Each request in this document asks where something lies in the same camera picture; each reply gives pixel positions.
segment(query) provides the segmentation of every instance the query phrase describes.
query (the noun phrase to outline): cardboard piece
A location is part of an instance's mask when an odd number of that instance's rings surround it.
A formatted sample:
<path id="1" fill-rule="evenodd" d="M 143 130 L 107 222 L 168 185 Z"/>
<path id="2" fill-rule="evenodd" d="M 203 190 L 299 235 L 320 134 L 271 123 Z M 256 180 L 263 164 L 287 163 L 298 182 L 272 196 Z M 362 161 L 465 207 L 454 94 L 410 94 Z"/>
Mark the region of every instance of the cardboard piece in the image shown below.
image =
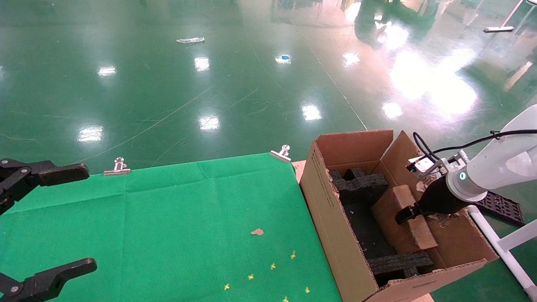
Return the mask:
<path id="1" fill-rule="evenodd" d="M 327 166 L 339 171 L 362 168 L 366 173 L 382 173 L 392 188 L 406 184 L 419 199 L 418 179 L 405 168 L 419 150 L 404 132 L 388 148 L 392 137 L 393 130 L 321 135 L 311 144 L 300 179 L 343 302 L 412 301 L 498 259 L 465 211 L 448 221 L 442 217 L 426 219 L 438 244 L 427 251 L 436 270 L 378 287 L 330 182 Z"/>
<path id="2" fill-rule="evenodd" d="M 416 202 L 407 185 L 388 190 L 372 207 L 371 212 L 386 238 L 398 254 L 415 253 L 438 246 L 423 216 L 398 225 L 395 215 Z"/>

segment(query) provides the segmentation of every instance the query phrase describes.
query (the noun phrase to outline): green tablecloth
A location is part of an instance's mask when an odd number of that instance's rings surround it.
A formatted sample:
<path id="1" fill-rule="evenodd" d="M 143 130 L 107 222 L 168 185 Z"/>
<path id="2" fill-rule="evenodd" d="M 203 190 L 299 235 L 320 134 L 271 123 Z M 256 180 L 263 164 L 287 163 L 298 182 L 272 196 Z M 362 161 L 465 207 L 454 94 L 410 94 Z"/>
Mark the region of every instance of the green tablecloth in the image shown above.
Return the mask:
<path id="1" fill-rule="evenodd" d="M 84 257 L 97 271 L 55 301 L 341 301 L 293 168 L 269 154 L 37 188 L 0 217 L 8 276 Z"/>

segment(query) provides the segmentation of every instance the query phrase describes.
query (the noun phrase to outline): white metal bar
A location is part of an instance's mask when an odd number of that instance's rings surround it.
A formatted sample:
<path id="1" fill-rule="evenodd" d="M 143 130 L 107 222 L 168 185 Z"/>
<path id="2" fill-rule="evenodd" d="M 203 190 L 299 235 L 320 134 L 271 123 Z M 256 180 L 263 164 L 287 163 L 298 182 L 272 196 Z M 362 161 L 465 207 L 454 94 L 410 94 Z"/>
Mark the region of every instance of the white metal bar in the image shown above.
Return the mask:
<path id="1" fill-rule="evenodd" d="M 498 240 L 498 245 L 503 250 L 510 250 L 535 237 L 537 237 L 537 220 L 533 220 L 529 224 Z"/>
<path id="2" fill-rule="evenodd" d="M 483 232 L 485 237 L 487 237 L 492 247 L 494 247 L 498 255 L 505 262 L 520 285 L 522 285 L 524 291 L 528 294 L 531 301 L 537 302 L 537 286 L 535 286 L 533 281 L 529 278 L 528 274 L 526 274 L 514 256 L 508 250 L 504 250 L 498 245 L 500 238 L 496 232 L 494 232 L 494 229 L 492 229 L 479 209 L 474 205 L 467 206 L 466 209 L 468 209 L 470 216 L 474 219 L 479 229 L 481 229 L 481 232 Z"/>

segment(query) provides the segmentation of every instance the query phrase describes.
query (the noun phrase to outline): open cardboard box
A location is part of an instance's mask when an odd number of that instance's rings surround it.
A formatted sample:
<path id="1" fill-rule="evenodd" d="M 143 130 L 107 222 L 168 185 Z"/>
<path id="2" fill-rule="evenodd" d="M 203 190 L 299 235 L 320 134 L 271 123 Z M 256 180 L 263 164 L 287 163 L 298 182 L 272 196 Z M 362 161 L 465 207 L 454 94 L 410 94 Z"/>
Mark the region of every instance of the open cardboard box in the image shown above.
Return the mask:
<path id="1" fill-rule="evenodd" d="M 343 302 L 410 302 L 498 259 L 463 209 L 458 215 L 426 219 L 438 243 L 427 250 L 435 263 L 432 273 L 391 280 L 379 288 L 328 171 L 360 168 L 367 174 L 382 173 L 391 187 L 407 184 L 419 200 L 418 179 L 405 165 L 421 153 L 405 132 L 393 143 L 392 139 L 393 130 L 323 134 L 313 141 L 306 159 L 300 186 Z"/>

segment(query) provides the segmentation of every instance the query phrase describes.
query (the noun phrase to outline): plastic pallet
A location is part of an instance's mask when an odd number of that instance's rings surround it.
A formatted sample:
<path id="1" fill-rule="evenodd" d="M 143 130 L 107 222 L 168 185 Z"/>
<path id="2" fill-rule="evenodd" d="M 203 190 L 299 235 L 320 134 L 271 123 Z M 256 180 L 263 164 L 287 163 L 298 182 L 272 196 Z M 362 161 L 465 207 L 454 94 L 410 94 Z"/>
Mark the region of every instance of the plastic pallet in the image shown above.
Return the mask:
<path id="1" fill-rule="evenodd" d="M 489 191 L 485 199 L 476 202 L 475 205 L 480 211 L 510 224 L 520 227 L 526 225 L 520 204 L 494 192 Z"/>

